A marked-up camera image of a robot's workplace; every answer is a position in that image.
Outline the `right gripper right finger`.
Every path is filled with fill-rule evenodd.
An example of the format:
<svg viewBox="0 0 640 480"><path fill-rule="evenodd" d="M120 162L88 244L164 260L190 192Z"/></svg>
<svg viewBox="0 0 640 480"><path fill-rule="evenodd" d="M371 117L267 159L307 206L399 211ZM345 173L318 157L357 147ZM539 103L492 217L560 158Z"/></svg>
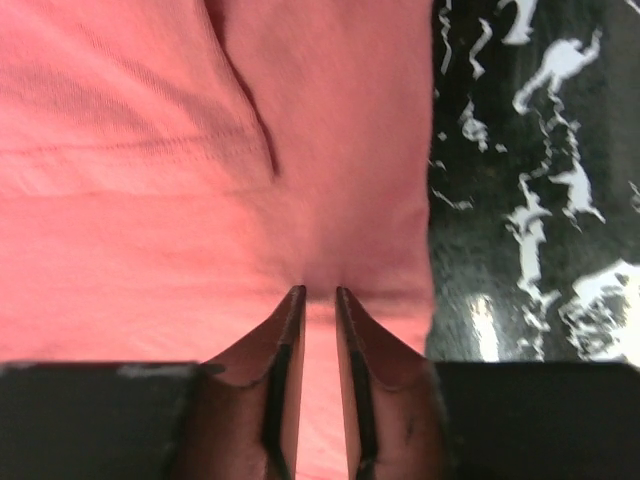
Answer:
<svg viewBox="0 0 640 480"><path fill-rule="evenodd" d="M348 477L453 479L433 365L345 287L335 314Z"/></svg>

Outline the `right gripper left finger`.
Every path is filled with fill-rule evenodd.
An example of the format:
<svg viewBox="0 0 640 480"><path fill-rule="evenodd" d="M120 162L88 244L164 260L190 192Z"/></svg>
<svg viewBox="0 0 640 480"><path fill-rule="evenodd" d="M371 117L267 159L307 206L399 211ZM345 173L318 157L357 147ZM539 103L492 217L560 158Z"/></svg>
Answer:
<svg viewBox="0 0 640 480"><path fill-rule="evenodd" d="M173 479L292 479L304 361L306 289L203 363Z"/></svg>

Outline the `red t-shirt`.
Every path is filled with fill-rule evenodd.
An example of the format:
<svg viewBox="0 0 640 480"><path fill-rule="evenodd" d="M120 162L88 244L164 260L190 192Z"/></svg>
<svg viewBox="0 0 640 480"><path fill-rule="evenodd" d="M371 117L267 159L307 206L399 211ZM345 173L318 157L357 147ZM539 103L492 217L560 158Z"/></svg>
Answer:
<svg viewBox="0 0 640 480"><path fill-rule="evenodd" d="M347 477L334 292L422 348L428 1L5 1L1 356L205 360L307 289L297 472Z"/></svg>

